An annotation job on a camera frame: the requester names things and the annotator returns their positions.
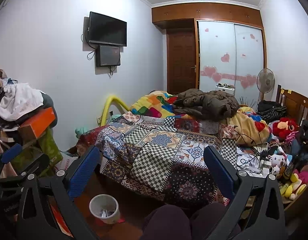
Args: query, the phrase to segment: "television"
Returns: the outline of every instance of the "television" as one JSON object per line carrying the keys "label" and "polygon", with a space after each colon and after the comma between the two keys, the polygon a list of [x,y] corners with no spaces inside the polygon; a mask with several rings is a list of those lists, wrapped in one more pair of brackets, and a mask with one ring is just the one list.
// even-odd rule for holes
{"label": "television", "polygon": [[90,12],[88,39],[90,43],[126,47],[127,22]]}

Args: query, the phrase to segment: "blue gripper pad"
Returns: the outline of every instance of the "blue gripper pad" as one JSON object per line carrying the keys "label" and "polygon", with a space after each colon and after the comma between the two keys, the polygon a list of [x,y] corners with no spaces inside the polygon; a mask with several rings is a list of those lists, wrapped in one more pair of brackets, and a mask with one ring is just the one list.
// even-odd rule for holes
{"label": "blue gripper pad", "polygon": [[81,161],[81,162],[79,166],[76,168],[76,170],[74,171],[73,175],[71,176],[68,182],[67,193],[70,199],[79,197],[82,194],[99,159],[100,159],[99,149],[95,146],[90,146],[87,149],[86,153],[81,158],[79,158],[78,160],[75,160],[75,161]]}
{"label": "blue gripper pad", "polygon": [[22,152],[22,146],[18,143],[13,145],[13,147],[6,150],[1,158],[2,163],[9,163],[12,159],[14,159],[17,155],[19,155]]}
{"label": "blue gripper pad", "polygon": [[204,149],[203,157],[222,195],[232,201],[238,184],[236,169],[229,161],[224,160],[213,146]]}

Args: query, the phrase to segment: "wooden headboard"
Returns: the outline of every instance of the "wooden headboard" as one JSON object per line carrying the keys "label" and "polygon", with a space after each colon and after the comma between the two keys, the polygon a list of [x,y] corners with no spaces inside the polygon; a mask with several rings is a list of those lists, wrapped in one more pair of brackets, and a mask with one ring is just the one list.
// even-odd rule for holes
{"label": "wooden headboard", "polygon": [[308,98],[278,85],[276,102],[286,106],[287,117],[295,119],[298,125],[303,119],[308,119]]}

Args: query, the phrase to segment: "orange box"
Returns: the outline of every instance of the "orange box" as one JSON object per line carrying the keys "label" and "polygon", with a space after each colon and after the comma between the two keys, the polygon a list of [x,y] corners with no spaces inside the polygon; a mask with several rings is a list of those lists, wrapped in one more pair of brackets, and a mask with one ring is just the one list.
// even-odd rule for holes
{"label": "orange box", "polygon": [[18,132],[25,142],[35,140],[46,130],[55,120],[53,108],[42,109],[35,116],[26,120],[19,128]]}

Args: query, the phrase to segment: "yellow arch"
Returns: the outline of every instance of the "yellow arch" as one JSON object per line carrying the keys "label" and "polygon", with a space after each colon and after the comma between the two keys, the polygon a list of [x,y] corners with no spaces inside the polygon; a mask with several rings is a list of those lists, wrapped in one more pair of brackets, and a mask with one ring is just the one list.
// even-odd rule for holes
{"label": "yellow arch", "polygon": [[110,104],[113,101],[118,102],[122,107],[124,107],[126,109],[126,111],[130,111],[129,107],[120,98],[118,98],[115,95],[109,96],[107,98],[106,102],[105,102],[105,106],[104,106],[104,110],[103,110],[103,114],[102,114],[101,126],[106,124],[106,117],[107,117],[107,114],[109,112]]}

